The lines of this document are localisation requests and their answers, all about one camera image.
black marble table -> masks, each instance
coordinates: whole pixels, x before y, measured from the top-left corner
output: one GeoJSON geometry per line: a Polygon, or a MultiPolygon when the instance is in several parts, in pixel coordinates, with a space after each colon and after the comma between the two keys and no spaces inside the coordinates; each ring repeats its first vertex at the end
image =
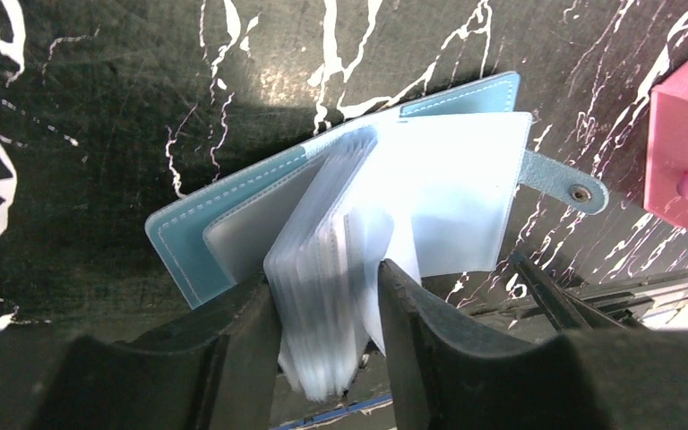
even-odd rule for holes
{"type": "MultiPolygon", "coordinates": [[[[525,245],[565,285],[688,269],[688,231],[641,208],[649,90],[687,58],[688,0],[0,0],[0,323],[128,339],[170,320],[187,307],[150,213],[508,70],[529,148],[612,201],[584,217],[520,189],[502,257],[525,245]]],[[[527,294],[505,260],[426,285],[458,307],[527,294]]]]}

table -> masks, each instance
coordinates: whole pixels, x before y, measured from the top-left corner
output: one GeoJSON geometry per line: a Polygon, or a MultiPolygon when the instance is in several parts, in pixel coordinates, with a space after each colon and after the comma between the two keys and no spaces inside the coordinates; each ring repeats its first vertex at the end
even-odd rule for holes
{"type": "Polygon", "coordinates": [[[186,312],[150,213],[349,118],[508,70],[529,148],[612,201],[584,217],[522,188],[497,270],[426,286],[458,307],[524,297],[514,246],[567,286],[686,270],[688,231],[641,202],[649,90],[687,58],[688,1],[0,0],[1,324],[116,340],[186,312]]]}

marble surface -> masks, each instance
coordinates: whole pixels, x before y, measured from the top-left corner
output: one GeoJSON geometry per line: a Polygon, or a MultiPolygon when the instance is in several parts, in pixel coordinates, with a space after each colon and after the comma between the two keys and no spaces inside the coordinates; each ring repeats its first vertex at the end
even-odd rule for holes
{"type": "MultiPolygon", "coordinates": [[[[585,217],[520,189],[502,257],[526,246],[566,285],[688,269],[688,231],[641,208],[649,90],[687,58],[688,1],[0,0],[0,328],[121,339],[185,312],[150,213],[349,118],[508,70],[529,148],[612,202],[585,217]]],[[[426,285],[458,307],[527,294],[504,259],[426,285]]]]}

light blue leather cover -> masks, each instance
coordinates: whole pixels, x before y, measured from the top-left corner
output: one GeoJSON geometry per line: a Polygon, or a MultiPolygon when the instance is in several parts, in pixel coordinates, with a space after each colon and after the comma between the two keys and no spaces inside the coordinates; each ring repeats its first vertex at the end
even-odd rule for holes
{"type": "MultiPolygon", "coordinates": [[[[260,191],[280,184],[281,179],[327,148],[333,142],[332,136],[375,121],[399,117],[512,111],[519,83],[517,73],[501,73],[354,119],[153,213],[146,221],[146,234],[186,301],[195,308],[237,282],[223,270],[205,244],[202,239],[205,229],[260,191]]],[[[560,163],[540,163],[542,159],[549,160],[546,157],[529,157],[527,153],[525,159],[532,165],[524,165],[521,169],[520,181],[523,184],[532,185],[587,213],[596,213],[605,207],[607,191],[598,180],[560,163]],[[597,199],[593,198],[587,204],[572,201],[568,184],[577,179],[597,199]]]]}

